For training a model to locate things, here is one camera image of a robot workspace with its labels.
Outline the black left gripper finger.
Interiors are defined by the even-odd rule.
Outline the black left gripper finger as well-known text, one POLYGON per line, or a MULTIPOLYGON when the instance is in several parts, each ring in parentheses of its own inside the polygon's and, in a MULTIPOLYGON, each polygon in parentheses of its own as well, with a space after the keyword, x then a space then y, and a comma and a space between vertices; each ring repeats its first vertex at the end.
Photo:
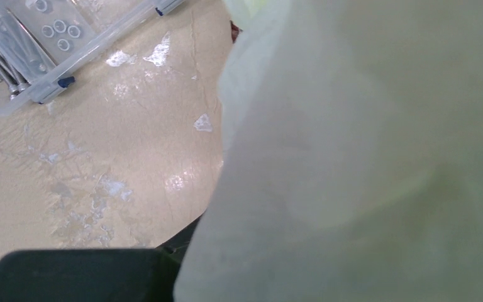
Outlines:
POLYGON ((198 223, 155 248, 11 252, 0 259, 0 301, 173 301, 198 223))

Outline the green plastic bag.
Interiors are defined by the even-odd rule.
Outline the green plastic bag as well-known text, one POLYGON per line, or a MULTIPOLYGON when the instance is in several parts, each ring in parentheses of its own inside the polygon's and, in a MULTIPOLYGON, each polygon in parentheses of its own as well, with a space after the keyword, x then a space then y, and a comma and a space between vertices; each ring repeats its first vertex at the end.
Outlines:
POLYGON ((483 1, 227 1, 176 301, 483 301, 483 1))

